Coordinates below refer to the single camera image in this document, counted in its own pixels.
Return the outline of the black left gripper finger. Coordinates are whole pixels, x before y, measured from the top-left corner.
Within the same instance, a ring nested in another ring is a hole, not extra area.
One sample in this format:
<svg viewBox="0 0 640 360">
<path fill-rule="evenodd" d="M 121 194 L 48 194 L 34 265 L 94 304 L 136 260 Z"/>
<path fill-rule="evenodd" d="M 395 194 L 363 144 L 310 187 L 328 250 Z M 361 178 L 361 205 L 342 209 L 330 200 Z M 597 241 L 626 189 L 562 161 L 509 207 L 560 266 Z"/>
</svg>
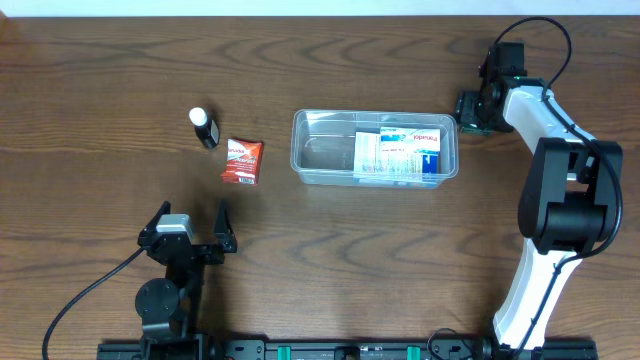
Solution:
<svg viewBox="0 0 640 360">
<path fill-rule="evenodd" d="M 157 225 L 163 215 L 169 214 L 171 211 L 171 204 L 169 201 L 164 201 L 156 214 L 151 220 L 143 227 L 138 235 L 139 246 L 152 246 L 160 237 L 160 233 L 157 230 Z"/>
<path fill-rule="evenodd" d="M 237 239 L 230 222 L 228 207 L 225 201 L 221 201 L 219 204 L 214 234 L 218 245 L 224 253 L 237 252 Z"/>
</svg>

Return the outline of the dark green Zam-Buk box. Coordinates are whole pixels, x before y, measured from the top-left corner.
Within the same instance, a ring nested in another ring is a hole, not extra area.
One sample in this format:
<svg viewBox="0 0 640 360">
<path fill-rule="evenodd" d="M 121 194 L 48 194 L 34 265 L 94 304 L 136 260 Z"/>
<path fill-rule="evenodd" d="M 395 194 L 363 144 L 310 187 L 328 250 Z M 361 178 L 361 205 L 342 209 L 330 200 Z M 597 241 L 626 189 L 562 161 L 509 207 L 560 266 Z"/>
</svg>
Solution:
<svg viewBox="0 0 640 360">
<path fill-rule="evenodd" d="M 463 124 L 460 126 L 460 129 L 462 133 L 478 136 L 489 136 L 492 133 L 491 129 L 473 127 L 471 124 Z"/>
</svg>

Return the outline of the red Panadol ActiFast box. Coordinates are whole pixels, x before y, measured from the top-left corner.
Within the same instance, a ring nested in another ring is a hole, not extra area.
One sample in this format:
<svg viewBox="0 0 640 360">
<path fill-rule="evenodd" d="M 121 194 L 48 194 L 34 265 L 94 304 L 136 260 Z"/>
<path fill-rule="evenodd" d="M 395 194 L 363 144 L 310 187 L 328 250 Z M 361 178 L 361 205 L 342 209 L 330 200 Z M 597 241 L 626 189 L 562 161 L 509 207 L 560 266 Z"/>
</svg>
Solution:
<svg viewBox="0 0 640 360">
<path fill-rule="evenodd" d="M 227 149 L 222 180 L 226 183 L 255 186 L 259 179 L 264 145 L 261 142 L 229 139 Z"/>
</svg>

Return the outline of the white blue Panadol box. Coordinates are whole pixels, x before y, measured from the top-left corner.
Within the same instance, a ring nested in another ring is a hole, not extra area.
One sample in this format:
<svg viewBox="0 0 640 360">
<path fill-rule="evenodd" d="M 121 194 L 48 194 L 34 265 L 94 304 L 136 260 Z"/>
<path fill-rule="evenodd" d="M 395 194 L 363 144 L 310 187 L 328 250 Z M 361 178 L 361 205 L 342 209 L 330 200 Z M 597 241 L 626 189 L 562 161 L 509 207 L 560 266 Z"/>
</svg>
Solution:
<svg viewBox="0 0 640 360">
<path fill-rule="evenodd" d="M 384 152 L 439 153 L 441 149 L 438 129 L 411 129 L 382 127 L 380 147 Z"/>
</svg>

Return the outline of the dark bottle white cap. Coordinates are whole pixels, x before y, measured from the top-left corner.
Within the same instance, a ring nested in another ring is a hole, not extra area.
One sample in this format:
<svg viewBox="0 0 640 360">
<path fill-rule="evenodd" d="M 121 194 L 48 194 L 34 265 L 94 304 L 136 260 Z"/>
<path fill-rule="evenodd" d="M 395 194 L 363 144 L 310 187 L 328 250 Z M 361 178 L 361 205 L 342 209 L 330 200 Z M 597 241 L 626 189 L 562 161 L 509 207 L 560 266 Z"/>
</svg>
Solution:
<svg viewBox="0 0 640 360">
<path fill-rule="evenodd" d="M 208 112 L 201 107 L 194 107 L 188 116 L 202 145 L 207 149 L 217 147 L 220 139 L 219 129 Z"/>
</svg>

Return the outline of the white blue medicine box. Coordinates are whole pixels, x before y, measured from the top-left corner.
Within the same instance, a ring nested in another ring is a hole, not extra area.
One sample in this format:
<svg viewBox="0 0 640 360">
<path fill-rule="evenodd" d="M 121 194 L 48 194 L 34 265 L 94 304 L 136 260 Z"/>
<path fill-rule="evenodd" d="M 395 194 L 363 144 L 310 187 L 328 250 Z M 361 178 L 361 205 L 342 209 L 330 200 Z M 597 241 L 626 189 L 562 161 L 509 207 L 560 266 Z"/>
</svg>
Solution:
<svg viewBox="0 0 640 360">
<path fill-rule="evenodd" d="M 378 133 L 357 132 L 353 172 L 357 178 L 392 182 L 424 182 L 438 173 L 439 153 L 384 152 Z"/>
</svg>

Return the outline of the clear plastic container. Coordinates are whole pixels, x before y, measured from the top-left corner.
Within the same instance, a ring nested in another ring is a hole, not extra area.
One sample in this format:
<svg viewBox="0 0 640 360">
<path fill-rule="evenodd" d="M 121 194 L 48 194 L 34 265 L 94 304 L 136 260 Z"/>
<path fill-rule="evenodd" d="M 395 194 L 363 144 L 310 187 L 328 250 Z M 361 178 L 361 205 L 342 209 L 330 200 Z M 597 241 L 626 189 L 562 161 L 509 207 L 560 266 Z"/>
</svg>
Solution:
<svg viewBox="0 0 640 360">
<path fill-rule="evenodd" d="M 353 172 L 355 134 L 378 133 L 382 127 L 438 129 L 438 173 L 424 182 L 408 183 L 357 178 Z M 459 171 L 456 123 L 446 114 L 300 110 L 294 116 L 291 167 L 306 184 L 433 189 Z"/>
</svg>

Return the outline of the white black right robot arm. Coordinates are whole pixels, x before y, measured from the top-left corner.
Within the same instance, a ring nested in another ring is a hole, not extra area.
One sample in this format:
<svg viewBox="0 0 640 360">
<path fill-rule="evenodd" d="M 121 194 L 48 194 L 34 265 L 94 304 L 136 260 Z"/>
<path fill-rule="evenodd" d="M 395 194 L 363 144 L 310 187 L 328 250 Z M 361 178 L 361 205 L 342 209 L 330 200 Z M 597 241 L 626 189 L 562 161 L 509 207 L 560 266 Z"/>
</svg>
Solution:
<svg viewBox="0 0 640 360">
<path fill-rule="evenodd" d="M 550 86 L 530 78 L 524 46 L 496 42 L 479 69 L 477 91 L 460 93 L 455 119 L 476 134 L 517 132 L 533 154 L 518 205 L 523 252 L 492 326 L 497 354 L 532 356 L 581 261 L 610 244 L 621 222 L 621 147 L 581 129 Z"/>
</svg>

